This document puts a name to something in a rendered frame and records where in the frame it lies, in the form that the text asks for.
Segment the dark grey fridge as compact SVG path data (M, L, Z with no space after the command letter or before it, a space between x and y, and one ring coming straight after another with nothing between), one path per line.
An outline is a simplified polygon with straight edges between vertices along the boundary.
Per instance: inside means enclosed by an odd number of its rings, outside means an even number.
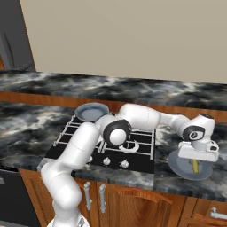
M0 58L5 70L35 71L20 0L0 0Z

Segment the black dishwasher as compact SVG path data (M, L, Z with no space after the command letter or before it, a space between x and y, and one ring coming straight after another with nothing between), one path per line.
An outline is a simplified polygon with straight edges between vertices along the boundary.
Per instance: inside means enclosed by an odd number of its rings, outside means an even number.
M0 168L0 223L41 227L18 170Z

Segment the wooden drawer front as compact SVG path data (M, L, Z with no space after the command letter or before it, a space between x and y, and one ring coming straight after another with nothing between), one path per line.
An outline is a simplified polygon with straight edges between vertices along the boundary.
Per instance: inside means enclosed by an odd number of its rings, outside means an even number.
M198 199L192 216L194 218L199 218L199 219L227 221L227 220L215 219L211 217L210 212L212 207L215 207L218 213L227 215L227 202Z

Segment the grey frying pan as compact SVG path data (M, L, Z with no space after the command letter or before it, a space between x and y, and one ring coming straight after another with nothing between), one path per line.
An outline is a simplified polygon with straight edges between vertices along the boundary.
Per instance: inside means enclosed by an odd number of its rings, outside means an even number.
M83 104L75 109L75 116L81 121L96 121L107 114L109 114L108 106L96 102Z

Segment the black hob with white grates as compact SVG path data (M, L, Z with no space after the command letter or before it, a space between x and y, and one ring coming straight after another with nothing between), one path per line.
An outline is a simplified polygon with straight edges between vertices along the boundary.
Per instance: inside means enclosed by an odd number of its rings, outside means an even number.
M77 131L82 121L75 114L67 123L59 137L54 141L51 149L45 155L48 159L56 160L67 147L67 143L72 135ZM125 149L132 149L135 146L137 150L134 153L125 153L117 148L108 145L105 141L99 142L92 153L93 161L89 165L107 167L111 169L126 169L142 173L154 173L154 145L155 132L148 132L133 129L129 135L128 141L123 145ZM111 163L107 166L103 159L108 157ZM121 163L127 160L129 166L123 168Z

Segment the wooden cupboard door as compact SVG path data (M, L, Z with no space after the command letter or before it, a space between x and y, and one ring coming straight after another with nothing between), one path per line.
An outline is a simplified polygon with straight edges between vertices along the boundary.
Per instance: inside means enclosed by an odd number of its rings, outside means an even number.
M21 168L19 169L19 172L26 186L27 193L31 199L41 227L47 227L55 215L52 206L52 197L43 184L41 174L37 171ZM85 198L85 190L83 189L83 186L85 183L87 183L87 180L76 178L75 181L79 184L79 187L82 191L82 202L79 205L80 212L89 221L90 227L99 227L96 184L93 181L90 181L89 193L92 202L91 208L88 210L86 207L87 203Z
M205 219L203 221L199 221L199 220L182 218L177 227L227 227L227 221L210 222L207 219Z
M100 227L177 227L185 196L97 182L104 190L106 210Z

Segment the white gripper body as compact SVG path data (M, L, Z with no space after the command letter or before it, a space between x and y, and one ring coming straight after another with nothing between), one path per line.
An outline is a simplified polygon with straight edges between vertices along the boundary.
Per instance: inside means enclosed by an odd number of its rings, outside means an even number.
M194 148L190 142L181 142L178 145L178 156L191 160L216 162L219 157L219 146L211 141L205 148Z

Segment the grey round plate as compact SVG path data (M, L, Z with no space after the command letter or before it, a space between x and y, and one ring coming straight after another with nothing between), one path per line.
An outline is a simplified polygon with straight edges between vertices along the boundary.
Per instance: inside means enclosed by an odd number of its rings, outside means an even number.
M192 160L180 158L178 156L178 151L172 152L168 156L168 164L170 168L180 177L192 180L201 181L209 178L212 175L213 169L209 162L200 161L199 162L199 173L194 174L192 170Z

